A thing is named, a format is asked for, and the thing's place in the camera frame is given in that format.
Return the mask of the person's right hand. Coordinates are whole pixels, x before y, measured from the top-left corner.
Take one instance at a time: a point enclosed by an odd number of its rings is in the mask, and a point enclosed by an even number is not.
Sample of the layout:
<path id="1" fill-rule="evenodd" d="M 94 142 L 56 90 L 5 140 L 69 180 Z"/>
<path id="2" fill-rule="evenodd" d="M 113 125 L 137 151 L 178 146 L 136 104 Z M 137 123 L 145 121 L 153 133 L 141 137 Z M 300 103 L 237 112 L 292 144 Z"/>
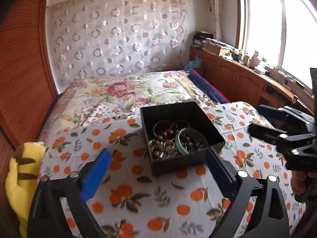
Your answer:
<path id="1" fill-rule="evenodd" d="M 306 191 L 306 178 L 316 178 L 316 173 L 306 173 L 302 171 L 292 171 L 291 188 L 296 195 L 301 195 Z"/>

